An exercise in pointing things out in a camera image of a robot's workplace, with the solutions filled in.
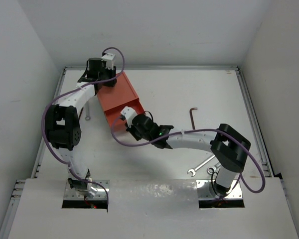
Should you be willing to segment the orange drawer cabinet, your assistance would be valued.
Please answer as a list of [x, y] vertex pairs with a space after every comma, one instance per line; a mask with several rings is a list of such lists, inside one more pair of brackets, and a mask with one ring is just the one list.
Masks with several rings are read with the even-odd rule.
[[117, 78], [114, 87], [102, 86], [97, 93], [97, 98], [109, 127], [112, 126], [114, 120], [120, 116], [120, 112], [126, 106], [133, 108], [137, 114], [145, 112], [125, 72]]

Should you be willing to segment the dark hex key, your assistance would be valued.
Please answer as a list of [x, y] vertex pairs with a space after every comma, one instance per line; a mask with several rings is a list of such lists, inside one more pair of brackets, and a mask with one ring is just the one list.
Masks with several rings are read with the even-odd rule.
[[196, 111], [198, 110], [197, 107], [192, 107], [190, 110], [189, 110], [189, 115], [190, 115], [190, 120], [191, 120], [191, 126], [192, 126], [192, 129], [195, 130], [195, 122], [194, 122], [194, 117], [193, 117], [193, 111]]

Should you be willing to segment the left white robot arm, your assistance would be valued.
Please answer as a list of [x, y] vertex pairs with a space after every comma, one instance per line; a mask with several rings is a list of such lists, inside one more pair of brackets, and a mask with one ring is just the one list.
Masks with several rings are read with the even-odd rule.
[[70, 188], [85, 198], [94, 196], [98, 187], [93, 185], [89, 169], [74, 150], [81, 139], [79, 114], [102, 86], [115, 86], [114, 61], [112, 53], [88, 59], [75, 89], [55, 99], [43, 114], [44, 141], [57, 160], [68, 167]]

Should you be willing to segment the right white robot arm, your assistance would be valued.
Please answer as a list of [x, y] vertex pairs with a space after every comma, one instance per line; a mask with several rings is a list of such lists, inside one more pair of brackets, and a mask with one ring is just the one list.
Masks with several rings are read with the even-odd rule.
[[172, 125], [158, 125], [144, 114], [124, 114], [126, 131], [135, 140], [147, 141], [159, 149], [188, 148], [210, 152], [220, 169], [210, 182], [212, 193], [227, 196], [235, 177], [245, 168], [250, 142], [228, 124], [217, 129], [178, 130]]

